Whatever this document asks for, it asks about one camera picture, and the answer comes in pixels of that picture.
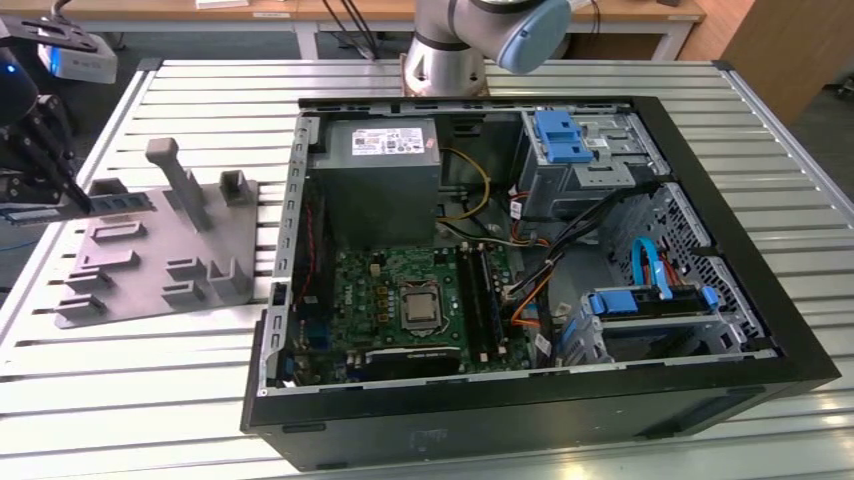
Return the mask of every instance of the open computer case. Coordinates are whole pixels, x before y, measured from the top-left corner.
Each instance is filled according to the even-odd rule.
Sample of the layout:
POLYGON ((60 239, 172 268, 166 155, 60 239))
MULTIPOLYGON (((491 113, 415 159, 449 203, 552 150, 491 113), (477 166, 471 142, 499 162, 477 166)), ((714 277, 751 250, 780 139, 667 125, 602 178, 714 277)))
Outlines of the open computer case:
POLYGON ((300 108, 241 419, 299 470, 690 435, 839 376, 658 99, 300 108))

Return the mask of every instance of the aluminum table surface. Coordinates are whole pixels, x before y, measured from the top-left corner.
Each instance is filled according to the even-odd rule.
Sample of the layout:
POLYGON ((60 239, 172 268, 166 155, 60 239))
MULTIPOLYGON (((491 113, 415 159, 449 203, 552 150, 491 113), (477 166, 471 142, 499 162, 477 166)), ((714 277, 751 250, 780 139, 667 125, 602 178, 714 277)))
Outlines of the aluminum table surface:
MULTIPOLYGON (((0 311, 0 477, 244 479, 293 473, 239 429, 252 325, 268 292, 300 97, 396 96, 396 63, 166 61, 137 72, 80 181, 165 185, 142 156, 172 136, 200 182, 261 182, 257 304, 73 330, 53 326, 84 224, 52 225, 0 311)), ((702 434, 315 478, 758 478, 854 472, 851 204, 739 77, 706 63, 488 67, 493 95, 655 95, 779 276, 843 377, 702 434)))

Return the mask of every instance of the gray plastic stand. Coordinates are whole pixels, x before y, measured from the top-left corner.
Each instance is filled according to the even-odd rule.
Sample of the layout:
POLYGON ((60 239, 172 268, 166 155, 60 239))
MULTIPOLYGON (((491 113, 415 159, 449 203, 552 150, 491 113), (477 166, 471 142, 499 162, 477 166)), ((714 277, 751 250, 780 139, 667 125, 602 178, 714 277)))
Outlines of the gray plastic stand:
MULTIPOLYGON (((146 192, 154 211, 89 221, 73 295, 56 307, 56 326, 82 327, 239 305, 252 297, 257 183, 239 170, 199 185, 177 162, 170 138, 148 143, 145 157, 170 188, 146 192)), ((92 191, 126 191, 116 179, 92 191)))

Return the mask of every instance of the floor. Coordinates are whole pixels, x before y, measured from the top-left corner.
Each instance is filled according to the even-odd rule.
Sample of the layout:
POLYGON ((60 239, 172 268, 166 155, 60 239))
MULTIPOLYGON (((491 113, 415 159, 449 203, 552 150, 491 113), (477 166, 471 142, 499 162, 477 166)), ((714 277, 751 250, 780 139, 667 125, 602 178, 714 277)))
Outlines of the floor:
MULTIPOLYGON (((339 48, 339 38, 317 36, 323 58, 360 58, 352 48, 339 48)), ((283 33, 200 34, 173 33, 157 36, 144 33, 124 36, 126 48, 118 52, 120 70, 113 85, 56 82, 38 76, 42 92, 56 91, 68 103, 77 124, 76 148, 85 155, 92 148, 124 87, 133 76, 138 60, 145 57, 169 59, 296 59, 296 38, 283 33)), ((405 50, 408 38, 395 36, 380 43, 381 57, 396 58, 405 50)), ((823 91, 812 101, 791 131, 844 193, 854 197, 854 99, 835 98, 823 91)), ((41 228, 13 228, 0 221, 0 304, 26 263, 41 228)))

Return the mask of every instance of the green motherboard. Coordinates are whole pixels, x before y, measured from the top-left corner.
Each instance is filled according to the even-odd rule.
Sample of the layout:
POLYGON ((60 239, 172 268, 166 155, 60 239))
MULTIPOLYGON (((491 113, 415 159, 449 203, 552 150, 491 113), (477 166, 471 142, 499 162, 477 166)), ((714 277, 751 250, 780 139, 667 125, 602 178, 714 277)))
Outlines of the green motherboard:
MULTIPOLYGON (((509 283, 511 272, 503 247, 485 250, 493 291, 509 283)), ((460 298, 456 251, 453 248, 388 248, 339 251, 335 263, 335 315, 329 324, 328 354, 317 372, 323 383, 351 381, 344 373, 344 352, 388 348, 456 347, 461 351, 459 373, 484 373, 529 368, 524 338, 512 338, 505 353, 487 361, 472 361, 463 299, 460 298), (409 292, 437 292, 435 324, 412 328, 407 318, 415 308, 409 292)))

